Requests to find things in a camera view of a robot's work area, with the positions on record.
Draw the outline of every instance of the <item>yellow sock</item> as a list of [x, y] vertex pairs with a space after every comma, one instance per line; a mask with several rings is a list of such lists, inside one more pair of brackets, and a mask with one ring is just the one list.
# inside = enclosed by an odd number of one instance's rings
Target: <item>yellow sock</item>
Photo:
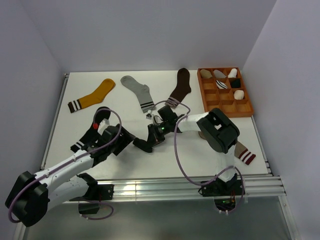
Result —
[[70, 112], [74, 113], [80, 109], [90, 107], [91, 105], [102, 103], [106, 95], [115, 87], [115, 85], [115, 82], [110, 78], [103, 80], [100, 86], [98, 86], [93, 93], [77, 100], [70, 101], [68, 103]]

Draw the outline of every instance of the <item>gray sock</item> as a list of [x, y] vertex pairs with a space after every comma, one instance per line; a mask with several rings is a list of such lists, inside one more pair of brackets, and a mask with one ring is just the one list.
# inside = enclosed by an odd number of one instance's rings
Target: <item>gray sock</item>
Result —
[[120, 81], [123, 86], [134, 92], [139, 100], [139, 104], [143, 113], [148, 112], [148, 110], [156, 109], [147, 85], [137, 82], [132, 76], [124, 76]]

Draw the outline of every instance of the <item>metal frame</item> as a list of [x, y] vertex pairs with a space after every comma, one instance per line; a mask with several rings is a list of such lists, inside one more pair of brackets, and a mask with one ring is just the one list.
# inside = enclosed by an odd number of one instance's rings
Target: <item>metal frame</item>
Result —
[[[55, 112], [52, 128], [48, 142], [43, 155], [40, 169], [43, 170], [46, 165], [47, 155], [50, 149], [53, 133], [56, 127], [62, 100], [65, 94], [66, 86], [69, 79], [69, 73], [64, 76], [63, 86]], [[279, 176], [274, 176], [271, 172], [261, 138], [258, 133], [254, 117], [251, 117], [253, 126], [261, 147], [263, 158], [268, 174], [245, 175], [246, 197], [272, 197], [278, 196], [281, 203], [284, 218], [286, 220], [290, 236], [294, 240], [300, 240], [294, 217], [290, 211], [286, 192]], [[207, 181], [212, 177], [193, 177], [196, 182]], [[189, 183], [185, 178], [157, 178], [157, 179], [136, 179], [136, 180], [98, 180], [99, 185], [113, 184], [113, 199], [109, 202], [143, 202], [143, 201], [173, 201], [173, 200], [203, 200], [208, 197], [202, 197], [198, 193], [198, 186]], [[65, 204], [78, 204], [78, 202], [65, 202]], [[20, 222], [17, 224], [14, 238], [22, 240], [26, 232], [26, 227]]]

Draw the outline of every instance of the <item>wooden compartment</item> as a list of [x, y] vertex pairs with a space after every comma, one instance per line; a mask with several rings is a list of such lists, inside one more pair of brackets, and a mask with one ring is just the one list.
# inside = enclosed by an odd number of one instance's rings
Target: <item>wooden compartment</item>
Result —
[[[219, 70], [224, 75], [228, 76], [231, 69], [236, 68], [236, 78], [215, 78], [214, 70]], [[201, 69], [206, 69], [211, 72], [212, 78], [202, 78]], [[219, 68], [199, 68], [197, 71], [202, 102], [204, 111], [208, 112], [214, 108], [221, 109], [229, 118], [251, 117], [254, 114], [254, 109], [251, 104], [244, 80], [240, 70], [237, 67], [219, 67]], [[231, 88], [230, 83], [240, 79], [240, 88]], [[227, 89], [219, 89], [216, 80], [226, 84]], [[235, 100], [234, 94], [236, 90], [244, 91], [242, 100]]]

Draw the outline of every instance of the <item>gray floor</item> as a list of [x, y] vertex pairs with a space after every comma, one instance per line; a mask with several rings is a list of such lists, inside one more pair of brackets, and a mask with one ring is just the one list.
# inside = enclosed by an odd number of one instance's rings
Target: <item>gray floor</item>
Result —
[[[212, 199], [114, 203], [105, 220], [80, 218], [78, 206], [60, 205], [27, 230], [26, 240], [285, 240], [290, 239], [277, 197], [249, 198], [229, 216]], [[98, 215], [106, 214], [100, 210]]]

